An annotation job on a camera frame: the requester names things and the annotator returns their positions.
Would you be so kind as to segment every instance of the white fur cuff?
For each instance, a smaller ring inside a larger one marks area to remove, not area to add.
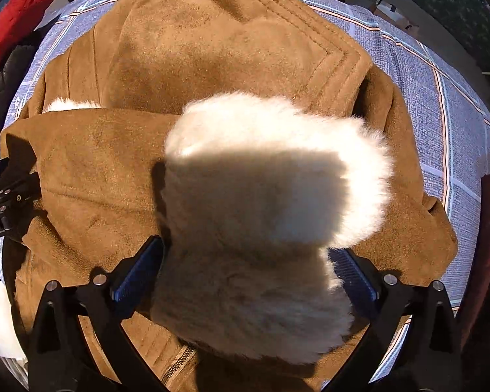
[[[75,102],[71,99],[62,99],[58,97],[55,99],[47,108],[43,111],[46,112],[61,112],[66,110],[75,110],[75,109],[94,109],[100,108],[101,106],[98,103],[90,102],[86,100],[84,102]]]
[[[361,119],[284,98],[186,106],[166,141],[172,246],[153,320],[224,354],[310,363],[343,343],[351,304],[327,258],[376,232],[392,162]]]

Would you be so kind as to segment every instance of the blue plaid fabric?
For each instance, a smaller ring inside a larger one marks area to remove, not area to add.
[[[13,99],[6,126],[31,97],[47,64],[89,30],[117,0],[76,0],[60,12]],[[457,310],[479,230],[481,177],[490,174],[490,113],[459,72],[403,31],[368,10],[336,0],[301,0],[358,41],[401,89],[410,112],[425,191],[444,205],[459,242],[442,280]],[[0,277],[1,269],[0,239]],[[396,337],[374,378],[390,370],[408,325]]]

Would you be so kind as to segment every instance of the stitching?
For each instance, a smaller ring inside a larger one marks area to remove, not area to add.
[[[65,62],[65,66],[67,68],[67,97],[70,99],[71,98],[71,88],[69,86],[69,82],[71,77],[69,76],[69,59],[71,59],[71,52],[73,50],[73,46],[69,47],[69,52],[67,53],[67,60]]]
[[[120,210],[124,210],[126,212],[130,212],[130,213],[134,213],[134,214],[148,214],[149,212],[152,211],[151,208],[148,208],[148,209],[145,209],[145,208],[127,208],[126,206],[124,206],[123,203],[114,203],[114,202],[109,202],[109,203],[105,203],[104,201],[102,200],[99,200],[99,199],[91,199],[91,198],[86,198],[85,196],[81,196],[79,193],[67,193],[67,192],[61,192],[61,191],[58,191],[57,189],[52,189],[52,188],[49,188],[49,187],[45,187],[44,188],[44,192],[45,193],[51,193],[55,196],[61,196],[61,197],[68,197],[69,199],[76,199],[76,200],[81,200],[83,202],[89,202],[89,203],[93,203],[95,205],[98,205],[98,206],[101,206],[101,207],[114,207],[114,208],[117,208],[117,209],[120,209]]]
[[[322,58],[322,59],[319,61],[319,63],[316,65],[316,67],[314,68],[314,70],[313,70],[313,71],[312,71],[312,73],[310,74],[310,77],[309,77],[309,80],[308,80],[307,84],[306,84],[304,87],[302,87],[302,89],[301,89],[301,90],[299,90],[299,91],[298,91],[298,93],[296,94],[297,96],[300,96],[302,93],[305,93],[305,91],[307,90],[307,87],[308,87],[309,83],[312,81],[312,78],[314,78],[314,75],[316,74],[317,70],[319,69],[319,67],[321,66],[321,64],[325,62],[325,60],[326,60],[328,57],[329,57],[329,55],[327,54],[327,55],[325,55],[325,57],[323,57],[323,58]]]
[[[278,4],[279,6],[283,7],[285,10],[287,10],[290,14],[296,16],[299,20],[301,20],[306,26],[308,26],[309,28],[311,28],[312,31],[316,32],[317,34],[321,35],[320,32],[318,32],[313,26],[309,25],[309,23],[306,22],[306,18],[302,18],[301,16],[299,16],[298,14],[294,13],[293,11],[290,10],[290,8],[286,7],[283,3],[281,3],[280,1],[276,1],[276,0],[272,0],[273,2],[275,2],[276,4]],[[333,32],[332,30],[330,30],[327,26],[325,26],[325,28],[329,31],[329,32]],[[352,47],[351,43],[349,43],[343,35],[341,34],[336,34],[338,36],[338,38],[343,41],[345,44],[347,44],[349,47]]]
[[[47,64],[48,64],[48,61],[47,61],[48,58],[51,56],[51,54],[53,53],[53,51],[55,51],[56,47],[58,46],[58,44],[60,43],[60,41],[63,39],[63,37],[67,34],[68,30],[71,28],[71,25],[72,25],[73,21],[74,21],[74,18],[71,18],[67,22],[67,24],[60,30],[60,32],[58,33],[58,35],[56,36],[56,38],[54,39],[54,41],[51,43],[51,45],[49,46],[49,49],[47,49],[44,52],[44,55],[43,55],[42,60],[40,61],[39,65],[37,67],[37,70],[35,71],[33,77],[28,81],[27,90],[25,91],[25,94],[22,97],[22,100],[21,100],[21,103],[20,103],[20,106],[21,107],[24,107],[25,104],[27,103],[27,100],[29,100],[27,98],[28,95],[29,95],[29,98],[31,98],[31,96],[32,96],[32,90],[34,90],[34,87],[36,86],[36,84],[38,83],[39,79],[43,75],[43,72],[45,72],[45,68],[47,67]]]
[[[278,1],[275,1],[275,0],[272,0],[274,3],[278,4],[279,6],[285,8],[290,14],[293,14],[294,16],[296,16],[299,20],[301,20],[306,26],[308,26],[312,31],[316,32],[319,34],[318,31],[316,31],[312,26],[308,25],[306,22],[304,22],[304,20],[302,18],[300,18],[297,14],[295,13],[292,13],[290,10],[288,10],[285,6],[281,5]],[[267,10],[270,10],[271,12],[277,14],[280,18],[282,18],[285,22],[291,24],[292,26],[295,26],[296,28],[298,28],[298,30],[300,32],[302,32],[303,34],[307,35],[299,26],[297,25],[294,25],[294,23],[290,22],[290,20],[286,19],[285,16],[283,16],[282,14],[280,13],[276,13],[272,8],[268,7],[264,2],[262,2],[261,0],[257,0],[257,2],[259,2],[262,6],[264,6]],[[309,37],[311,39],[311,41],[316,44],[317,46],[319,46],[320,48],[322,48],[325,52],[327,52],[327,54],[329,53],[327,51],[326,48],[324,48],[321,44],[319,44],[317,41],[315,41],[313,38]]]
[[[144,338],[142,338],[142,340],[141,340],[141,346],[143,346],[143,344],[144,344],[144,339],[147,339],[147,337],[148,337],[148,335],[149,335],[149,332],[150,332],[150,330],[151,330],[151,327],[152,327],[152,326],[154,326],[154,325],[155,325],[155,324],[150,324],[150,325],[149,325],[149,328],[148,328],[148,329],[147,329],[147,331],[145,332],[145,337],[144,337]],[[154,347],[155,347],[154,345],[155,345],[155,343],[156,343],[156,341],[157,341],[157,340],[158,340],[158,335],[154,335],[153,341],[152,341],[152,343],[149,345],[149,348],[147,349],[147,352],[145,353],[145,356],[146,356],[146,357],[149,357],[150,352],[152,351],[152,349],[154,349]]]
[[[96,65],[96,39],[95,39],[95,32],[96,32],[96,24],[92,27],[92,63],[94,65],[94,81],[96,82],[96,92],[98,94],[98,103],[100,103],[100,86],[98,85],[98,68]]]
[[[281,2],[279,1],[276,1],[276,0],[271,0],[275,3],[275,7],[276,5],[277,6],[280,6],[282,8],[284,8],[286,11],[288,11],[290,14],[292,14],[293,16],[295,16],[296,18],[298,18],[304,25],[306,25],[308,28],[310,28],[311,31],[313,31],[314,33],[318,34],[319,36],[323,37],[323,34],[319,31],[317,31],[317,29],[314,27],[314,26],[311,26],[308,24],[308,22],[306,22],[305,18],[302,18],[300,15],[294,13],[293,11],[291,11],[288,7],[286,7],[285,5],[283,5]],[[283,16],[281,13],[279,12],[276,12],[273,10],[273,8],[270,8],[268,7],[265,3],[263,3],[262,1],[260,0],[257,0],[257,2],[259,2],[262,6],[264,6],[268,11],[271,11],[273,12],[274,14],[278,15],[280,18],[282,18],[285,22],[287,22],[288,24],[292,25],[293,27],[295,27],[298,31],[300,31],[301,33],[303,33],[308,39],[310,39],[312,42],[314,42],[317,46],[319,46],[321,49],[323,49],[326,53],[327,53],[327,56],[329,56],[331,54],[331,52],[324,48],[320,43],[318,43],[314,38],[310,37],[308,33],[306,33],[305,31],[303,31],[303,29],[298,26],[298,25],[295,25],[293,22],[291,22],[289,19],[287,19],[285,16]],[[325,29],[330,32],[330,33],[334,33],[334,31],[330,30],[327,26],[329,26],[330,24],[324,24],[325,26]],[[341,35],[341,34],[335,34],[336,37],[339,37],[339,39],[341,41],[343,41],[346,45],[348,45],[350,48],[353,48],[353,46],[347,42],[347,40],[345,40],[345,38]],[[325,89],[327,88],[327,86],[329,86],[329,83],[330,83],[330,78],[336,73],[336,71],[339,69],[339,67],[341,65],[344,64],[344,61],[346,59],[346,51],[336,47],[336,49],[341,52],[341,54],[343,55],[343,57],[340,59],[340,61],[333,67],[332,71],[330,72],[330,77],[328,78],[328,80],[325,82],[325,84],[320,88],[320,90],[318,91],[317,95],[315,96],[314,99],[312,99],[313,102],[319,102],[320,99],[322,98],[323,94],[325,93]],[[361,53],[354,50],[355,53],[357,53],[359,56],[361,56]],[[354,71],[355,67],[356,67],[357,63],[353,64],[353,66],[348,70],[348,72],[345,73],[345,79],[348,78],[352,72]],[[309,80],[307,81],[307,84],[306,84],[306,87],[308,86],[309,82],[312,80],[312,76],[309,78]]]
[[[154,360],[153,367],[156,366],[156,363],[158,362],[158,360],[161,357],[161,353],[163,352],[163,350],[165,350],[170,345],[170,343],[171,343],[172,340],[173,340],[173,336],[172,335],[169,335],[169,337],[167,337],[167,341],[165,342],[165,345],[163,346],[161,352],[158,354],[158,356]],[[168,364],[165,365],[165,367],[163,368],[163,373],[161,373],[162,376],[165,374],[165,372],[167,371],[167,369],[169,368],[169,366],[171,365],[171,363],[174,361],[174,358],[176,358],[176,356],[178,355],[178,352],[175,352],[174,355],[173,355],[173,357],[172,357],[172,360],[170,361],[170,363],[168,363]]]
[[[144,342],[146,342],[146,339],[147,339],[147,337],[149,335],[149,332],[150,332],[150,329],[152,328],[152,326],[153,326],[153,324],[149,324],[147,326],[147,329],[145,330],[145,334],[141,336],[139,349],[141,349],[141,348],[144,347]],[[149,348],[147,348],[147,352],[145,353],[145,356],[149,356],[149,352],[153,348],[154,342],[156,342],[156,336],[155,336],[155,338],[153,340],[153,343],[151,343],[150,346],[149,346]]]
[[[430,64],[427,60],[425,60],[425,57],[426,57],[425,55],[422,55],[422,54],[418,53],[417,49],[411,47],[410,44],[405,43],[404,41],[400,40],[396,36],[390,35],[390,32],[381,29],[378,26],[377,22],[369,22],[369,21],[361,20],[361,19],[356,18],[356,17],[350,18],[345,13],[342,13],[342,12],[338,13],[336,10],[334,10],[332,8],[328,8],[327,9],[327,8],[320,7],[319,5],[317,5],[317,3],[314,3],[314,2],[311,2],[311,1],[307,1],[307,0],[302,0],[302,1],[304,3],[306,3],[306,5],[309,6],[312,10],[315,10],[317,12],[325,13],[325,14],[328,14],[328,15],[333,16],[335,18],[340,18],[340,19],[345,20],[345,21],[347,21],[349,23],[353,23],[354,25],[360,26],[363,29],[366,29],[368,31],[381,32],[382,33],[382,36],[384,38],[387,38],[388,40],[393,41],[397,46],[400,46],[400,47],[405,48],[408,52],[411,52],[415,56],[423,59],[423,61],[425,63]],[[450,77],[450,75],[448,75],[446,72],[444,72],[442,69],[440,69],[440,68],[436,68],[436,69],[439,70],[444,75],[446,75],[446,77],[448,79],[450,79],[450,81],[452,83],[454,83],[454,85],[456,85],[458,87],[463,87],[455,79],[453,79],[452,77]]]
[[[33,276],[30,275],[32,274],[33,272],[33,251],[32,250],[29,250],[29,259],[27,261],[27,272],[29,273],[29,275],[27,276],[27,279],[25,279],[25,285],[27,287],[27,295],[29,296],[29,302],[33,302]]]

